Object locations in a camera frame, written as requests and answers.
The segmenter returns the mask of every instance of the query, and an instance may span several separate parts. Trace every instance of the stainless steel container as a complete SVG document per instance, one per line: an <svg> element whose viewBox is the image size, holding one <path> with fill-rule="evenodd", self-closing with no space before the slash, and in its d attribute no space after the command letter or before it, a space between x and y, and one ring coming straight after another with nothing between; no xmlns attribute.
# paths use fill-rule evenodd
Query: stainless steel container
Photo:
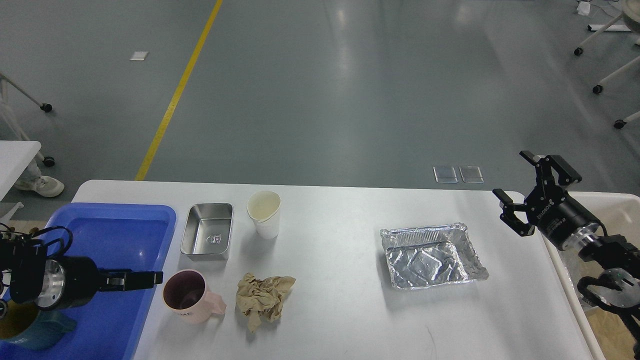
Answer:
<svg viewBox="0 0 640 360"><path fill-rule="evenodd" d="M180 251L194 261L226 260L233 213L233 207L227 203L192 206Z"/></svg>

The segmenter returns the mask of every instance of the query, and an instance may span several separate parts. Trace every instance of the gray epoxy floor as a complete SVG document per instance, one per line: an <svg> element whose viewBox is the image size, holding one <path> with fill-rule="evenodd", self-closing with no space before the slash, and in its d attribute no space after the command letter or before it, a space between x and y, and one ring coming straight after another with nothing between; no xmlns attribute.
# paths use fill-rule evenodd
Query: gray epoxy floor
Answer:
<svg viewBox="0 0 640 360"><path fill-rule="evenodd" d="M611 126L640 110L640 69L591 93L640 55L637 35L577 58L586 24L610 18L576 5L226 0L147 180L528 192L529 149L563 155L576 190L640 195L640 122ZM0 70L56 111L10 103L67 185L12 190L15 218L48 218L89 179L133 179L213 6L2 3ZM480 166L485 184L438 184L433 165Z"/></svg>

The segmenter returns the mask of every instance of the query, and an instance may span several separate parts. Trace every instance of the aluminum foil tray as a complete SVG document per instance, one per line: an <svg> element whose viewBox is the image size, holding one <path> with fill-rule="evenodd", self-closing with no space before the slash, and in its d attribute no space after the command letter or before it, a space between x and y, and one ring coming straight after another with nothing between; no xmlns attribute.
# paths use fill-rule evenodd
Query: aluminum foil tray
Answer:
<svg viewBox="0 0 640 360"><path fill-rule="evenodd" d="M426 289L489 277L461 222L380 230L391 283L400 290Z"/></svg>

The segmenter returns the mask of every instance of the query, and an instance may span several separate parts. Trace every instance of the person's foot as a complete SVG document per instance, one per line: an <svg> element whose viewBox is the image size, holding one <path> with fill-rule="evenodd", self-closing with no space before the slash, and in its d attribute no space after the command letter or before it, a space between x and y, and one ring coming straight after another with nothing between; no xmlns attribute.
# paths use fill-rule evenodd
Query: person's foot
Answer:
<svg viewBox="0 0 640 360"><path fill-rule="evenodd" d="M65 189L65 185L60 180L51 176L40 176L32 183L18 180L13 187L18 190L34 191L44 197L56 197Z"/></svg>

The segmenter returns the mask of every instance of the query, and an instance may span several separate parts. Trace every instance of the mug handle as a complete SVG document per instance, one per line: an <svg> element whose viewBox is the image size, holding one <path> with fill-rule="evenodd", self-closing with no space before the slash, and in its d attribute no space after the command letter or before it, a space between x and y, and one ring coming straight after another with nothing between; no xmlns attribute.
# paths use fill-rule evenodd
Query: mug handle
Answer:
<svg viewBox="0 0 640 360"><path fill-rule="evenodd" d="M77 322L59 311L53 311L51 317L42 320L42 322L49 322L57 325L61 332L71 332L76 328Z"/></svg>
<svg viewBox="0 0 640 360"><path fill-rule="evenodd" d="M204 300L211 305L211 313L224 315L227 305L222 300L222 297L218 294L214 294L211 291L207 291L204 295Z"/></svg>

